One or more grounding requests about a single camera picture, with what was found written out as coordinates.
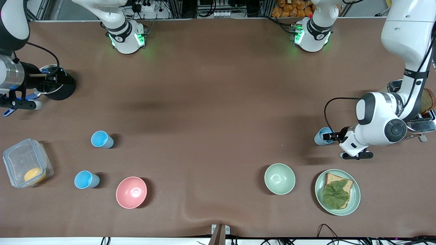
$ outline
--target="mint green plate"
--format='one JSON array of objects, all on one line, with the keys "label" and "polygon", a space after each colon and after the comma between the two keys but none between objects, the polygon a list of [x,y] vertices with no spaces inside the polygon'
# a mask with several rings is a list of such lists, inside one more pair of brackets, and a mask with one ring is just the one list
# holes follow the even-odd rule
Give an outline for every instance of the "mint green plate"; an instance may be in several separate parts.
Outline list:
[{"label": "mint green plate", "polygon": [[275,163],[265,171],[265,184],[274,194],[288,194],[295,186],[294,171],[283,163]]},{"label": "mint green plate", "polygon": [[[350,200],[348,201],[348,204],[344,209],[332,209],[332,208],[329,208],[323,202],[323,189],[324,189],[324,184],[326,182],[327,173],[331,173],[331,174],[337,175],[339,177],[352,180],[354,182],[353,185],[351,186],[351,190],[350,190]],[[339,170],[339,169],[326,170],[318,176],[317,181],[315,182],[315,195],[316,195],[320,205],[327,212],[334,214],[334,215],[338,215],[338,216],[344,216],[344,215],[351,214],[352,212],[354,212],[357,209],[357,207],[359,206],[359,203],[360,203],[360,188],[359,188],[359,185],[357,184],[356,180],[349,173],[342,171],[342,170]]]}]

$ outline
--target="toast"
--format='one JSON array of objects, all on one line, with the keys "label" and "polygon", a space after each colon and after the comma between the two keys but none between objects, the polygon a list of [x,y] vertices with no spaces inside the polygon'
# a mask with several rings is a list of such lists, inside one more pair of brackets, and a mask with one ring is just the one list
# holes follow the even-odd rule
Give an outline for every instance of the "toast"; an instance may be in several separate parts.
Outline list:
[{"label": "toast", "polygon": [[[330,184],[333,181],[344,180],[344,179],[345,178],[339,177],[337,175],[334,175],[334,174],[331,174],[331,173],[327,173],[327,175],[326,175],[326,183],[325,183],[324,186]],[[353,181],[352,180],[348,180],[347,184],[342,189],[344,191],[346,191],[348,193],[348,195],[350,195],[350,191],[351,191],[351,186],[352,185],[353,185]],[[340,209],[344,209],[347,206],[349,200],[350,200],[350,198],[345,202],[345,204]]]}]

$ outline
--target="green leaf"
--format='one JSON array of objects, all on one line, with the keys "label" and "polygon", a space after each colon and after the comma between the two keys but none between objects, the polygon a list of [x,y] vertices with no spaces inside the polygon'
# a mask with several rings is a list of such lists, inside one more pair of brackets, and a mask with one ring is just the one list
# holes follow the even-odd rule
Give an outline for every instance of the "green leaf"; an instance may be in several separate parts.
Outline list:
[{"label": "green leaf", "polygon": [[323,189],[323,202],[332,209],[340,209],[350,198],[350,195],[343,190],[348,180],[333,181]]}]

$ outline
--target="yellow object in container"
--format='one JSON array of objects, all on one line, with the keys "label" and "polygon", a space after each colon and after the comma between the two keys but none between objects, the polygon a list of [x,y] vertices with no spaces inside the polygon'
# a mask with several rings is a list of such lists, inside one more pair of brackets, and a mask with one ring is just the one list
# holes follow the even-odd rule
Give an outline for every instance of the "yellow object in container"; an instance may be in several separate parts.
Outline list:
[{"label": "yellow object in container", "polygon": [[[39,167],[32,168],[24,175],[24,181],[27,182],[27,181],[35,178],[36,176],[40,175],[41,172],[42,172],[42,170]],[[36,183],[43,180],[44,178],[45,178],[45,173],[43,175],[41,175],[40,179],[38,181],[36,181]]]}]

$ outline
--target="cup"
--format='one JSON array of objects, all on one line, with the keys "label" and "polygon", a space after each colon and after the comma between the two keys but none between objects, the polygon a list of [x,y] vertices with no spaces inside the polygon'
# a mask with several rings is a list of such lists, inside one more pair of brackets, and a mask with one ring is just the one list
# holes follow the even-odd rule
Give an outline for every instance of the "cup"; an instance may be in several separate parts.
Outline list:
[{"label": "cup", "polygon": [[318,133],[315,135],[315,139],[314,139],[314,140],[315,140],[315,143],[316,143],[317,145],[319,145],[319,146],[325,146],[325,145],[328,145],[328,144],[333,143],[332,140],[324,140],[324,139],[323,139],[323,134],[325,134],[325,133],[332,133],[332,131],[331,131],[330,128],[327,128],[327,127],[320,129],[320,130],[318,131]]},{"label": "cup", "polygon": [[74,178],[74,185],[79,189],[94,188],[100,183],[100,178],[87,170],[81,171]]},{"label": "cup", "polygon": [[113,139],[105,131],[97,131],[91,137],[91,144],[95,147],[109,149],[113,146]]}]

